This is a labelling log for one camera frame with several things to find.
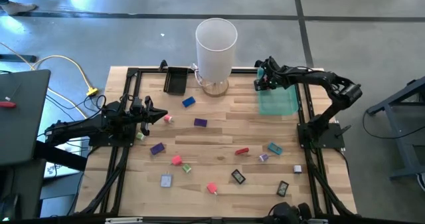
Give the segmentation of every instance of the wooden table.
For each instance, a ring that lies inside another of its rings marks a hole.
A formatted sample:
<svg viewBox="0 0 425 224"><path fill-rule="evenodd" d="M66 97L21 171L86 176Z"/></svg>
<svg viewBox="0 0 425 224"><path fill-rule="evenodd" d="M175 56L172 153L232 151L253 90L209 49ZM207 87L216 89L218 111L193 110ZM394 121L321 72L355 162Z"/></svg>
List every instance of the wooden table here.
<svg viewBox="0 0 425 224"><path fill-rule="evenodd" d="M127 69L111 67L105 89L108 102L122 95ZM136 140L130 149L120 215L263 217L282 201L292 205L306 202L312 207L305 156L296 134L298 113L259 115L253 74L231 74L230 87L219 98L204 94L192 74L184 96L164 93L164 79L164 74L144 74L140 96L150 95L154 107L168 110L175 122L158 121L150 126L150 137L143 142ZM330 105L330 100L322 87L310 89L315 112L320 114ZM196 104L184 108L181 102L190 96ZM194 127L195 118L207 119L208 126ZM159 142L165 145L165 151L152 156L149 149ZM271 154L267 150L270 142L282 146L284 152L261 163L260 154ZM250 148L248 155L234 155L235 150L245 147ZM110 152L111 148L99 148L88 159L76 211L86 207L104 184ZM177 154L192 167L189 174L179 166L170 166L171 158ZM323 150L323 158L330 186L347 208L356 212L343 158L335 150ZM294 174L294 165L301 165L303 173ZM246 177L242 185L230 176L235 169ZM167 172L173 174L173 185L160 187L161 174ZM285 197L276 195L281 180L290 185ZM217 196L206 189L211 181L218 186ZM323 192L321 188L317 191L321 208L325 210Z"/></svg>

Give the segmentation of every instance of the gray floor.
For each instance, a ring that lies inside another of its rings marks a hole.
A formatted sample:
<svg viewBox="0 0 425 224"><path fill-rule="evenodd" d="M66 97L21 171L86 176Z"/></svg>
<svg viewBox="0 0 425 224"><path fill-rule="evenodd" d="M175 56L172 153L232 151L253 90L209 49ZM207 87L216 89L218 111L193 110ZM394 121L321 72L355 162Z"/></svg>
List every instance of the gray floor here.
<svg viewBox="0 0 425 224"><path fill-rule="evenodd" d="M35 2L42 12L296 15L294 0L15 1ZM305 15L311 16L425 16L423 0L301 2ZM239 32L238 66L252 66L255 60L268 55L273 55L281 64L305 64L297 21L231 21ZM170 65L186 66L195 62L194 32L200 22L198 19L3 16L0 17L0 41L24 54L69 56L81 64L94 86L102 88L109 67L113 65L158 65L162 59ZM315 67L332 70L362 84L363 97L337 116L340 123L353 125L345 134L345 141L358 212L366 217L423 223L425 193L415 179L388 180L392 171L402 167L395 143L368 136L361 126L361 117L369 106L401 89L412 79L424 76L425 23L307 22L306 26ZM72 64L57 59L45 62L42 67L52 70L50 86L53 89L75 102L84 99L86 86ZM27 68L24 64L0 63L0 69ZM75 111L70 114L81 118ZM46 103L41 130L57 119L69 120L52 104ZM367 126L373 133L392 135L381 116L367 119ZM77 182L78 178L74 178L75 185ZM46 216L63 215L69 205L62 206L58 210L59 205L48 203L42 213Z"/></svg>

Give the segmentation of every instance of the shoe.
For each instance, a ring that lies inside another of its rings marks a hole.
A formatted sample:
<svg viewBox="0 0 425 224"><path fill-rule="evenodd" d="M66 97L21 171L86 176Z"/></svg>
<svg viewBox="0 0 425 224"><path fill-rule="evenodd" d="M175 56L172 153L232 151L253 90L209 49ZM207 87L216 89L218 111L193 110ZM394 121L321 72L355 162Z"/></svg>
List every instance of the shoe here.
<svg viewBox="0 0 425 224"><path fill-rule="evenodd" d="M34 4L22 4L10 1L8 4L0 5L8 15L16 15L20 12L32 11L37 8Z"/></svg>

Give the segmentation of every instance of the block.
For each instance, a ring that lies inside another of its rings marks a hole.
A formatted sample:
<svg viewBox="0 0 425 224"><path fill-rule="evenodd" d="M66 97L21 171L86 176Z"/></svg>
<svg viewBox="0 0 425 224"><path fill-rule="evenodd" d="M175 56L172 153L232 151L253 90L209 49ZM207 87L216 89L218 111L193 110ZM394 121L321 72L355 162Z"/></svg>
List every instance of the block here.
<svg viewBox="0 0 425 224"><path fill-rule="evenodd" d="M138 132L138 133L135 135L135 138L137 138L138 140L143 141L143 140L145 139L145 136L144 136L141 132Z"/></svg>
<svg viewBox="0 0 425 224"><path fill-rule="evenodd" d="M241 172L239 170L234 170L232 172L232 177L239 183L242 184L246 178L241 174Z"/></svg>
<svg viewBox="0 0 425 224"><path fill-rule="evenodd" d="M284 181L280 181L278 191L276 192L276 194L279 195L280 197L285 197L286 191L288 190L288 186L289 186L288 183Z"/></svg>
<svg viewBox="0 0 425 224"><path fill-rule="evenodd" d="M267 154L261 154L260 155L260 161L261 162L264 162L264 161L266 161L268 159L268 155Z"/></svg>
<svg viewBox="0 0 425 224"><path fill-rule="evenodd" d="M189 107L190 105L194 104L196 101L193 97L190 97L186 100L184 100L182 103L185 106L185 108Z"/></svg>
<svg viewBox="0 0 425 224"><path fill-rule="evenodd" d="M173 176L171 174L161 175L161 187L171 187Z"/></svg>
<svg viewBox="0 0 425 224"><path fill-rule="evenodd" d="M186 173L189 173L192 170L192 168L188 164L183 165L183 167L181 168L183 168L183 170L185 170Z"/></svg>
<svg viewBox="0 0 425 224"><path fill-rule="evenodd" d="M302 170L301 170L301 166L300 165L295 165L294 166L294 173L296 173L296 174L302 173Z"/></svg>
<svg viewBox="0 0 425 224"><path fill-rule="evenodd" d="M237 150L237 151L234 153L234 155L243 154L243 153L246 153L246 152L249 152L249 151L250 151L250 149L249 149L249 148L242 148L242 149L240 149L240 150Z"/></svg>
<svg viewBox="0 0 425 224"><path fill-rule="evenodd" d="M207 127L207 120L203 120L200 118L195 118L195 122L193 123L195 126Z"/></svg>
<svg viewBox="0 0 425 224"><path fill-rule="evenodd" d="M217 186L215 185L215 183L213 182L208 183L207 189L211 194L217 195Z"/></svg>
<svg viewBox="0 0 425 224"><path fill-rule="evenodd" d="M159 144L157 144L157 145L155 145L151 148L151 153L152 153L152 155L155 155L155 154L158 154L159 152L161 152L164 149L165 149L164 145L162 143L159 143Z"/></svg>
<svg viewBox="0 0 425 224"><path fill-rule="evenodd" d="M173 159L171 160L171 162L173 163L174 166L178 166L181 164L181 157L180 155L176 155L173 157Z"/></svg>
<svg viewBox="0 0 425 224"><path fill-rule="evenodd" d="M164 116L164 121L166 123L169 123L169 124L172 123L172 122L174 122L173 121L173 117L171 115L168 115L168 114Z"/></svg>
<svg viewBox="0 0 425 224"><path fill-rule="evenodd" d="M268 145L268 149L278 155L282 154L282 151L283 151L281 147L275 145L274 143L270 143Z"/></svg>

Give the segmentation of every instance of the white plastic bin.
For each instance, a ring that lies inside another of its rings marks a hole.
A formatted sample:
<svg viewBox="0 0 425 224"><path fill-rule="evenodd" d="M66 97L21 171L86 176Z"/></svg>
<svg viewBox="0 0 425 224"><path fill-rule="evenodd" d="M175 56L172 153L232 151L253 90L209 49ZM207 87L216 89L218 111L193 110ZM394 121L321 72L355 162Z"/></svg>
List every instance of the white plastic bin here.
<svg viewBox="0 0 425 224"><path fill-rule="evenodd" d="M198 25L195 36L201 78L209 82L225 81L234 65L236 27L225 19L207 19Z"/></svg>

